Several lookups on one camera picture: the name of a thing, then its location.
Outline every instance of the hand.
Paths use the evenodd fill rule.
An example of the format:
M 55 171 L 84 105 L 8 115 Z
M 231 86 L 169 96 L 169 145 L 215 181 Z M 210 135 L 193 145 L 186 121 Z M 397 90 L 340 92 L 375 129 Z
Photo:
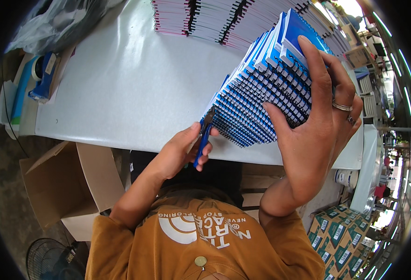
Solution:
M 176 133 L 176 135 L 168 141 L 160 151 L 160 153 L 150 162 L 146 169 L 162 180 L 173 178 L 188 162 L 194 162 L 201 139 L 198 139 L 187 154 L 188 148 L 197 139 L 201 131 L 199 122 L 193 123 L 189 128 Z M 218 136 L 219 132 L 212 127 L 210 130 L 211 136 Z M 208 161 L 209 154 L 212 151 L 210 142 L 202 150 L 202 156 L 198 160 L 196 166 L 197 171 L 202 171 L 203 165 Z
M 308 120 L 291 129 L 275 105 L 265 102 L 263 107 L 277 134 L 292 197 L 300 206 L 321 190 L 328 171 L 360 127 L 362 100 L 355 95 L 354 84 L 336 57 L 320 53 L 304 36 L 299 36 L 298 41 L 312 80 L 313 102 Z M 350 115 L 357 119 L 355 126 L 348 122 L 348 112 L 332 106 L 332 84 L 336 87 L 335 102 L 353 106 Z

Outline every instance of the hair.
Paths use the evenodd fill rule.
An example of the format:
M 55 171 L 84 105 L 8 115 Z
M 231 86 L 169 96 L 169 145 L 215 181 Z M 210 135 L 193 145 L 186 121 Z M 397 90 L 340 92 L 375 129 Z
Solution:
M 386 187 L 386 188 L 384 189 L 384 192 L 383 192 L 383 197 L 384 197 L 384 198 L 387 198 L 387 197 L 389 197 L 390 195 L 391 195 L 391 189 L 388 188 L 388 187 Z

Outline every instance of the white bucket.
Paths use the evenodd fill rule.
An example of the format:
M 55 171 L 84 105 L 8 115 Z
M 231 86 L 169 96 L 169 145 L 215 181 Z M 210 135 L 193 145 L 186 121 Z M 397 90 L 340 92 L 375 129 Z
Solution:
M 338 169 L 335 172 L 335 182 L 354 189 L 358 182 L 358 170 Z

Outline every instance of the ring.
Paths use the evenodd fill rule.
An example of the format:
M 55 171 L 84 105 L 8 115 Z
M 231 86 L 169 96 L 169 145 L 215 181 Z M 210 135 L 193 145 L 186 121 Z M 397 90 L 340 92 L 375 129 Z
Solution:
M 355 126 L 355 125 L 357 124 L 357 121 L 354 120 L 354 118 L 352 118 L 350 115 L 347 116 L 347 120 L 349 121 L 349 123 L 350 123 L 352 126 Z
M 345 106 L 345 105 L 337 104 L 337 103 L 335 103 L 334 100 L 333 100 L 332 105 L 333 105 L 333 107 L 335 107 L 336 109 L 340 109 L 340 110 L 342 110 L 342 111 L 347 111 L 347 112 L 350 112 L 350 111 L 352 111 L 352 109 L 353 109 L 352 106 Z

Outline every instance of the blue pliers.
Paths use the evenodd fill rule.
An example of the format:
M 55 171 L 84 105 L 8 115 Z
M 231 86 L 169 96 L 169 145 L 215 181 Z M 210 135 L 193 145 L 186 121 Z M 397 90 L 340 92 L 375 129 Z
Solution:
M 212 129 L 213 117 L 215 116 L 215 107 L 212 107 L 207 112 L 207 115 L 199 123 L 201 124 L 201 142 L 199 144 L 198 153 L 196 154 L 195 162 L 193 162 L 193 167 L 198 166 L 198 160 L 202 156 L 202 150 L 209 142 L 210 130 Z

